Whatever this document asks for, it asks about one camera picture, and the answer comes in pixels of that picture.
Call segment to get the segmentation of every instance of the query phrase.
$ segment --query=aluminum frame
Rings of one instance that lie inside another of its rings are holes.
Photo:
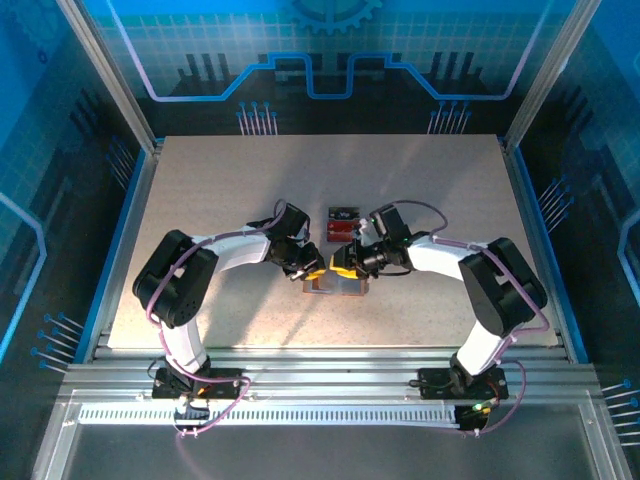
[[[555,261],[551,241],[544,228],[544,220],[533,193],[533,186],[527,177],[524,159],[520,155],[519,149],[507,152],[504,148],[503,158],[529,240],[533,260],[540,280],[547,289],[549,307],[558,319],[558,328],[564,340],[568,359],[571,362],[588,363],[589,359],[580,336],[578,322],[560,276],[560,269]]]
[[[567,66],[578,42],[591,23],[602,0],[578,0],[538,70],[525,99],[505,135],[507,153],[513,153],[524,138],[556,80]]]
[[[424,401],[408,381],[423,367],[448,365],[453,348],[217,349],[214,364],[240,367],[254,382],[228,425],[407,425],[453,428],[447,412],[461,401]],[[173,424],[172,401],[150,399],[147,367],[155,351],[135,359],[112,351],[89,365],[72,365],[65,375],[42,443],[35,479],[63,478],[77,441],[77,426]],[[523,405],[579,409],[591,455],[601,479],[630,479],[622,448],[608,417],[592,365],[568,362],[562,346],[514,347],[503,367],[519,392],[518,358],[529,386]]]
[[[133,405],[141,405],[142,407],[138,407],[137,410],[142,412],[147,405],[154,411],[159,409],[166,412],[173,408],[173,405],[168,403],[169,410],[163,410],[164,404],[160,405],[157,401],[150,400],[152,381],[147,377],[146,369],[151,359],[160,352],[110,350],[101,341],[108,337],[109,326],[115,315],[114,303],[117,303],[119,297],[118,286],[120,285],[121,289],[122,271],[123,269],[126,271],[126,265],[135,244],[159,150],[156,149],[151,129],[128,86],[114,63],[110,61],[104,44],[96,38],[86,12],[73,0],[57,1],[113,95],[126,122],[143,150],[149,155],[145,165],[145,175],[141,176],[136,185],[112,273],[99,305],[96,325],[91,335],[91,348],[88,350],[93,355],[84,357],[85,364],[71,365],[65,374],[36,461],[33,476],[35,479],[63,478],[69,455],[78,440],[78,425],[94,421],[96,418],[96,415],[88,413],[92,409],[93,412],[105,409],[114,412],[109,419],[101,417],[102,423],[111,420],[116,424],[125,420],[128,422],[140,420],[143,424],[148,424],[149,415],[144,413],[136,418],[129,418],[129,412],[132,409],[136,410]],[[531,205],[522,190],[523,179],[518,175],[517,169],[513,170],[512,159],[515,147],[566,64],[599,3],[600,0],[580,0],[574,6],[570,18],[563,27],[561,35],[556,38],[543,68],[538,73],[509,130],[506,139],[509,155],[506,156],[506,160],[511,161],[512,164],[509,167],[509,161],[507,162],[508,168],[511,168],[512,182],[515,179],[514,190],[517,190],[515,185],[520,183],[520,194],[516,191],[516,195],[520,195],[519,204],[525,222],[526,217],[531,215]],[[528,209],[523,208],[523,205],[529,205]],[[529,234],[532,232],[535,234],[535,225],[530,224],[528,231]],[[553,277],[550,265],[545,263],[544,246],[540,244],[539,239],[535,239],[535,235],[532,243],[532,249],[537,251],[537,263],[545,283],[551,285],[552,289],[561,289],[561,283],[557,284],[554,281],[556,279]],[[552,291],[551,298],[553,308],[561,314],[565,306],[562,295],[555,295]],[[558,347],[515,347],[507,352],[504,367],[509,385],[516,390],[521,387],[519,369],[512,368],[506,363],[509,359],[518,358],[527,369],[530,385],[523,404],[577,406],[600,478],[631,478],[620,443],[615,431],[612,431],[611,418],[602,399],[594,369],[589,364],[574,363],[577,360],[576,346],[567,328],[567,319],[562,316],[559,318],[561,318],[561,342]],[[215,359],[216,365],[243,368],[254,381],[247,399],[241,402],[241,410],[255,411],[257,405],[262,411],[302,411],[308,415],[310,412],[323,409],[342,413],[357,409],[363,412],[363,415],[372,414],[373,424],[381,424],[381,420],[375,413],[382,412],[386,415],[391,414],[391,420],[383,420],[384,424],[406,424],[406,419],[409,419],[412,425],[427,426],[426,422],[416,420],[412,412],[438,410],[446,412],[454,402],[423,401],[416,390],[408,387],[407,382],[415,378],[418,368],[447,367],[454,350],[453,348],[305,350],[253,348],[211,350],[209,354]],[[509,405],[512,402],[513,397],[504,403]],[[161,413],[160,416],[160,422],[170,424],[173,421],[166,413]],[[269,421],[289,422],[289,418],[286,415],[282,418],[273,415]],[[243,421],[255,421],[255,424],[261,424],[264,419],[246,417]]]

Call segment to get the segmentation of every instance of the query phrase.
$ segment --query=purple cable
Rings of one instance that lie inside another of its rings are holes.
[[[509,360],[507,362],[503,362],[503,364],[505,363],[514,363],[518,365],[518,367],[520,368],[520,372],[522,373],[522,388],[520,389],[520,394],[518,395],[518,398],[516,398],[516,402],[513,404],[513,406],[507,412],[507,414],[504,417],[502,417],[500,420],[498,420],[496,423],[494,423],[493,425],[489,427],[485,427],[482,430],[480,430],[478,432],[478,436],[491,433],[494,430],[497,430],[498,428],[500,428],[505,423],[507,423],[509,419],[513,417],[513,414],[516,413],[516,410],[518,409],[518,407],[522,403],[522,399],[524,398],[524,391],[527,388],[527,372],[524,369],[524,365],[522,365],[522,363],[520,363],[518,360]]]
[[[278,206],[281,205],[282,203],[284,203],[284,208],[280,209],[280,212],[278,212]],[[162,344],[162,348],[164,349],[165,354],[167,356],[171,356],[171,350],[169,349],[169,346],[167,345],[166,339],[164,338],[164,333],[162,332],[162,324],[161,324],[160,321],[156,322],[155,320],[153,320],[153,318],[151,318],[151,314],[153,313],[153,307],[155,306],[156,302],[158,301],[158,298],[160,297],[160,294],[162,293],[164,288],[167,286],[167,284],[169,283],[169,281],[171,280],[173,275],[176,273],[176,271],[187,261],[187,259],[191,255],[193,255],[198,249],[200,249],[202,247],[205,247],[207,245],[211,245],[212,243],[215,243],[216,241],[219,241],[219,240],[223,240],[225,238],[244,237],[244,236],[249,236],[249,235],[258,235],[260,233],[265,232],[266,230],[270,229],[275,224],[277,224],[280,220],[282,220],[282,217],[284,216],[284,212],[286,211],[286,205],[287,205],[287,202],[285,200],[279,199],[276,202],[275,206],[273,207],[274,219],[271,220],[270,222],[266,223],[262,227],[256,228],[254,230],[249,230],[249,231],[228,232],[228,233],[223,233],[223,234],[217,235],[214,238],[206,238],[205,240],[202,240],[201,242],[198,242],[197,244],[195,244],[191,248],[189,248],[186,252],[184,252],[180,256],[180,258],[176,261],[176,263],[171,266],[171,268],[169,269],[167,274],[164,276],[164,278],[162,279],[162,281],[158,285],[158,288],[156,288],[155,292],[153,292],[153,295],[151,295],[151,298],[149,299],[149,304],[147,305],[147,308],[146,308],[147,320],[154,327],[156,327],[158,329],[158,337],[160,339],[160,343]],[[240,391],[240,395],[238,395],[238,398],[236,398],[233,402],[231,402],[231,404],[227,408],[225,408],[222,411],[222,413],[220,413],[220,415],[218,415],[213,421],[211,421],[210,423],[208,423],[204,427],[200,427],[199,429],[194,429],[193,431],[184,432],[184,433],[186,433],[188,435],[197,435],[198,433],[206,432],[207,430],[209,430],[210,428],[212,428],[213,426],[218,424],[224,417],[226,417],[229,414],[229,412],[231,410],[233,410],[233,408],[238,403],[240,403],[240,400],[242,400],[242,398],[246,395],[247,391],[251,387],[251,379],[249,379],[248,377],[236,377],[236,378],[200,377],[198,375],[194,375],[193,373],[186,371],[180,365],[177,365],[177,364],[172,364],[172,365],[178,371],[180,371],[180,373],[182,373],[186,377],[188,377],[188,378],[190,378],[192,380],[195,380],[197,382],[202,382],[202,383],[206,383],[206,384],[214,384],[214,383],[230,383],[230,382],[242,381],[245,384],[244,388]]]
[[[475,437],[480,437],[482,435],[486,435],[487,433],[491,433],[495,430],[497,430],[498,428],[500,428],[502,425],[504,425],[505,423],[507,423],[509,421],[509,419],[511,417],[513,417],[513,415],[516,413],[516,410],[518,410],[518,408],[520,407],[520,404],[522,403],[522,399],[524,398],[524,392],[527,388],[527,372],[524,369],[524,365],[522,365],[522,363],[520,363],[518,360],[509,360],[506,363],[513,363],[518,365],[518,367],[520,368],[520,372],[522,373],[522,388],[520,389],[520,393],[518,395],[518,398],[516,398],[515,403],[513,404],[513,406],[509,409],[509,411],[506,413],[506,415],[504,417],[502,417],[500,420],[498,420],[496,423],[494,423],[493,425],[490,425],[488,427],[484,427],[481,430],[453,430],[451,428],[434,428],[434,430],[437,430],[438,432],[441,433],[452,433],[452,434],[457,434],[457,435],[462,435],[463,437],[466,437],[467,435],[473,435]]]
[[[518,279],[513,275],[513,273],[511,273],[509,271],[509,269],[505,266],[505,264],[502,263],[502,261],[496,255],[494,255],[493,252],[491,252],[489,249],[481,247],[479,245],[474,245],[474,244],[465,243],[465,242],[459,242],[457,240],[449,240],[449,239],[446,239],[446,238],[435,238],[435,237],[432,237],[432,240],[433,240],[433,243],[437,243],[437,244],[440,244],[440,245],[446,245],[446,246],[449,246],[449,247],[464,248],[464,249],[469,249],[469,250],[474,250],[476,252],[484,253],[500,269],[500,271],[504,274],[504,276],[507,278],[507,280],[513,285],[513,287],[520,294],[520,296],[525,301],[525,303],[529,306],[529,308],[531,308],[531,310],[535,313],[535,315],[540,317],[540,320],[542,320],[542,326],[540,326],[540,327],[522,328],[520,330],[515,330],[514,332],[512,332],[509,335],[509,337],[505,340],[505,342],[502,344],[502,346],[498,349],[498,351],[495,353],[495,355],[493,356],[492,361],[499,361],[500,360],[500,358],[502,357],[502,354],[513,343],[513,338],[514,337],[519,337],[519,336],[527,334],[527,333],[542,333],[542,332],[546,332],[547,330],[549,330],[549,328],[551,328],[551,325],[549,324],[549,320],[547,319],[545,314],[542,313],[542,310],[540,309],[540,307],[538,307],[538,305],[536,305],[536,303],[529,296],[529,294],[526,292],[524,287],[522,285],[520,285],[520,282],[518,282]]]
[[[442,230],[444,230],[449,226],[449,220],[447,219],[447,216],[444,213],[442,213],[438,208],[434,207],[430,203],[421,202],[419,200],[395,200],[391,203],[387,203],[386,205],[383,205],[378,210],[382,210],[383,208],[391,207],[393,205],[398,205],[398,204],[420,205],[422,207],[426,207],[429,210],[437,213],[438,216],[442,219],[442,225],[431,230],[431,233],[430,233],[431,236],[435,235],[438,232],[441,232]]]

